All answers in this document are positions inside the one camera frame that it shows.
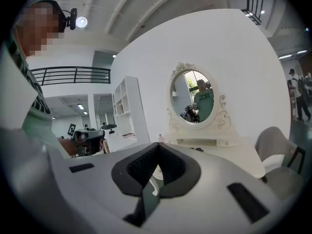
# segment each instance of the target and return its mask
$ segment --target light fixture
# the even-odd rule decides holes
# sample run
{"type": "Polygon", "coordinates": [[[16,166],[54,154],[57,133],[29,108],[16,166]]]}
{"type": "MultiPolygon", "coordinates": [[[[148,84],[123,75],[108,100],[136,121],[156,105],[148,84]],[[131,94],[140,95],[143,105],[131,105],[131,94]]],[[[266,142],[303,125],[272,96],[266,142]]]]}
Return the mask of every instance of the light fixture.
{"type": "Polygon", "coordinates": [[[283,57],[279,57],[279,59],[285,59],[285,58],[288,58],[288,57],[291,57],[292,55],[286,55],[286,56],[283,56],[283,57]]]}
{"type": "Polygon", "coordinates": [[[302,53],[305,53],[305,52],[307,52],[307,50],[301,50],[301,51],[297,52],[297,54],[302,54],[302,53]]]}
{"type": "Polygon", "coordinates": [[[79,28],[84,28],[85,26],[87,26],[88,24],[88,20],[85,17],[78,17],[76,20],[76,26],[79,28]]]}

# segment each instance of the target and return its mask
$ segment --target backpack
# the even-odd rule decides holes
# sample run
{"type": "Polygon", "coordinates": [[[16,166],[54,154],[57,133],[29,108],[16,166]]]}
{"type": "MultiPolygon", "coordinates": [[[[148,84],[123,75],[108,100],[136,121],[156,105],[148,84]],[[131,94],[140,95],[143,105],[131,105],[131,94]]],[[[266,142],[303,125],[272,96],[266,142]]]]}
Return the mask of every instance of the backpack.
{"type": "Polygon", "coordinates": [[[302,80],[302,79],[297,80],[297,79],[295,79],[295,78],[292,78],[292,80],[298,81],[298,90],[299,90],[299,92],[300,92],[301,94],[303,94],[303,93],[305,92],[305,90],[306,90],[306,88],[305,88],[305,86],[304,86],[303,80],[302,80]]]}

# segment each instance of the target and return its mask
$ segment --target ornate mirror frame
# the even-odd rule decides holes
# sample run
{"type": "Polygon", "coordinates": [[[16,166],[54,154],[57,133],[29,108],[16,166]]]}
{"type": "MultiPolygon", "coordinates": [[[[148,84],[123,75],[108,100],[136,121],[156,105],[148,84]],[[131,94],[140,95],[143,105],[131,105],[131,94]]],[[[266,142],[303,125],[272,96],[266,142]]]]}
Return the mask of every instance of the ornate mirror frame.
{"type": "Polygon", "coordinates": [[[227,130],[231,126],[231,119],[227,111],[225,110],[225,104],[226,104],[225,96],[220,94],[217,82],[203,68],[200,68],[194,64],[180,62],[178,66],[176,67],[176,69],[172,72],[169,85],[168,85],[168,89],[167,89],[167,103],[168,103],[167,110],[169,111],[169,114],[170,114],[169,127],[172,132],[178,132],[181,126],[184,126],[187,129],[201,129],[201,128],[208,126],[213,121],[215,121],[214,127],[218,128],[219,130],[227,130]],[[213,92],[214,92],[213,110],[211,114],[209,115],[209,117],[200,123],[191,123],[182,119],[182,117],[173,108],[172,91],[173,91],[174,83],[179,75],[187,71],[192,71],[192,70],[203,74],[210,82],[213,88],[213,92]]]}

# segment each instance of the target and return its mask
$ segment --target green shirt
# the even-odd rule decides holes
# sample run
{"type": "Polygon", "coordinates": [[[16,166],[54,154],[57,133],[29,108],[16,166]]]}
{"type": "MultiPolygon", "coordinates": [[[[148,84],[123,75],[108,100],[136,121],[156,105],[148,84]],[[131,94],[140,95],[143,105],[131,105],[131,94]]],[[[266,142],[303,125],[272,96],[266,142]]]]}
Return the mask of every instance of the green shirt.
{"type": "Polygon", "coordinates": [[[214,107],[214,93],[210,89],[198,92],[194,96],[194,102],[198,105],[199,120],[207,119],[214,107]]]}
{"type": "Polygon", "coordinates": [[[28,64],[19,50],[13,33],[11,33],[10,37],[5,41],[5,43],[18,69],[24,75],[25,79],[27,79],[29,84],[38,92],[37,98],[34,100],[31,108],[28,111],[22,129],[30,137],[34,137],[41,140],[47,145],[58,148],[62,153],[63,157],[69,157],[68,153],[62,147],[62,145],[51,130],[51,111],[45,102],[39,83],[37,82],[34,75],[31,73],[31,71],[28,69],[28,64]]]}

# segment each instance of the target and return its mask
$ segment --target mirror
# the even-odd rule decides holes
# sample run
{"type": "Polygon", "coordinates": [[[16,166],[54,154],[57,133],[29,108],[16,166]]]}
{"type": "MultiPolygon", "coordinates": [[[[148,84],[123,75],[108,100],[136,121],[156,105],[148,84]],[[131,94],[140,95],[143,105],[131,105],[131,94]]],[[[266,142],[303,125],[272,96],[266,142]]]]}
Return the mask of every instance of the mirror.
{"type": "Polygon", "coordinates": [[[187,70],[173,81],[171,102],[175,112],[185,121],[199,123],[211,114],[214,91],[206,76],[187,70]]]}

